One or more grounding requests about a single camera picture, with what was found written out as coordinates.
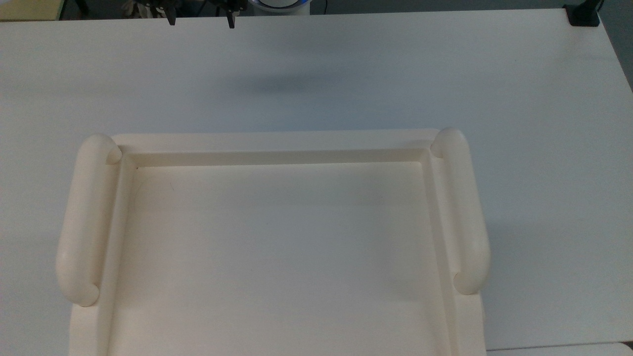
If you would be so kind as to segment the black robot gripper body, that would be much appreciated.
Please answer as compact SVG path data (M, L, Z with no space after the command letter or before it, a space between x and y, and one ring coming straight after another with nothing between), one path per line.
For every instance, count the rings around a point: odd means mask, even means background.
M141 4L161 13L201 13L206 7L219 9L220 13L237 13L247 9L246 0L141 0Z

